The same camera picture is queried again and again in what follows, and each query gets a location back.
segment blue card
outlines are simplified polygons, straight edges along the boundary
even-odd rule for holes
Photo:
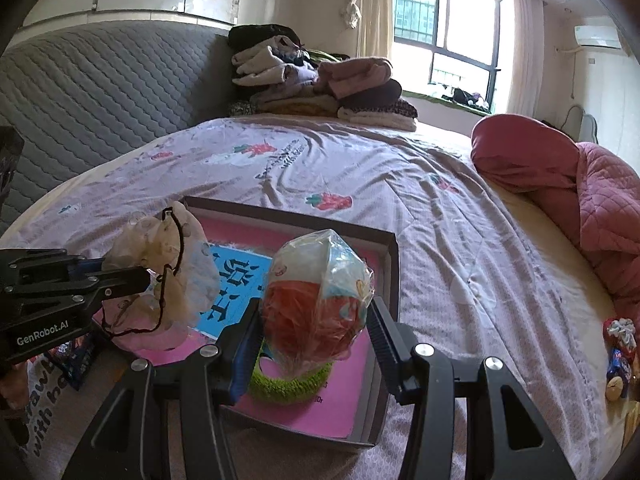
[[[225,326],[240,321],[251,298],[262,297],[271,258],[213,244],[209,250],[220,272],[220,293],[196,330],[218,338]]]

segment window frame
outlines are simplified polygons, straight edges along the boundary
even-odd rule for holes
[[[486,88],[486,101],[489,105],[489,109],[494,102],[494,92],[495,92],[495,79],[500,72],[498,68],[498,54],[500,52],[500,8],[502,0],[495,0],[495,10],[494,10],[494,50],[492,55],[491,64],[483,63],[482,61],[478,61],[477,59],[473,59],[471,57],[463,56],[462,54],[457,54],[447,48],[447,42],[449,40],[449,19],[450,19],[450,11],[451,11],[451,0],[447,0],[447,11],[445,15],[445,30],[444,30],[444,47],[438,46],[438,26],[440,22],[440,0],[436,0],[435,3],[435,14],[433,19],[433,43],[427,43],[425,41],[417,41],[417,40],[409,40],[407,38],[401,38],[396,36],[396,27],[395,23],[393,23],[394,30],[394,42],[396,43],[404,43],[411,46],[418,46],[420,48],[426,48],[431,50],[433,55],[431,56],[431,65],[429,67],[429,84],[432,81],[433,77],[433,61],[435,58],[435,54],[440,54],[441,56],[450,57],[453,59],[457,59],[458,61],[468,63],[478,68],[482,68],[489,72],[489,79],[487,82]]]

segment cable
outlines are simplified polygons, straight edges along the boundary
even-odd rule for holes
[[[174,214],[174,210],[171,207],[167,207],[166,209],[162,210],[162,220],[164,221],[164,219],[166,218],[166,214],[169,213],[171,215],[171,218],[174,220],[175,226],[178,229],[178,238],[180,239],[180,252],[178,253],[178,260],[175,263],[175,267],[172,267],[170,264],[164,264],[164,269],[162,270],[162,275],[158,276],[156,278],[156,281],[161,283],[160,286],[160,299],[158,300],[159,306],[160,306],[160,316],[158,316],[158,322],[156,323],[156,326],[153,328],[129,328],[127,330],[123,330],[122,332],[118,332],[118,333],[113,333],[110,332],[109,330],[107,330],[107,322],[106,322],[106,313],[104,311],[104,306],[102,307],[102,322],[101,322],[101,327],[102,329],[106,332],[106,334],[109,336],[109,339],[113,339],[115,337],[122,337],[124,335],[129,335],[129,334],[148,334],[151,332],[155,332],[156,330],[158,330],[160,328],[160,325],[162,324],[162,317],[164,316],[164,307],[166,302],[164,301],[164,286],[166,284],[166,275],[167,275],[167,271],[170,270],[172,272],[172,274],[175,276],[179,271],[180,271],[180,266],[182,265],[182,258],[184,256],[184,232],[182,230],[182,226],[180,225],[180,222],[178,221],[178,219],[176,218],[175,214]]]

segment pink bedsheet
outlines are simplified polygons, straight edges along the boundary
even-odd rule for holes
[[[525,193],[580,250],[619,316],[640,332],[640,178],[591,142],[533,119],[498,115],[476,124],[471,159],[487,178]]]

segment strawberry print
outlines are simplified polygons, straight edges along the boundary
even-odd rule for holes
[[[435,173],[430,173],[429,179],[443,191],[450,191],[455,194],[460,193],[460,190],[456,186]]]
[[[314,193],[306,198],[306,203],[319,209],[326,211],[327,209],[339,210],[347,209],[353,205],[353,199],[350,196],[334,195],[332,193]]]
[[[278,149],[271,146],[268,142],[263,142],[262,144],[242,144],[234,148],[234,153],[251,153],[250,156],[277,151]]]
[[[172,156],[173,152],[160,152],[155,155],[151,155],[151,160],[158,160],[159,158],[167,158],[168,156]]]

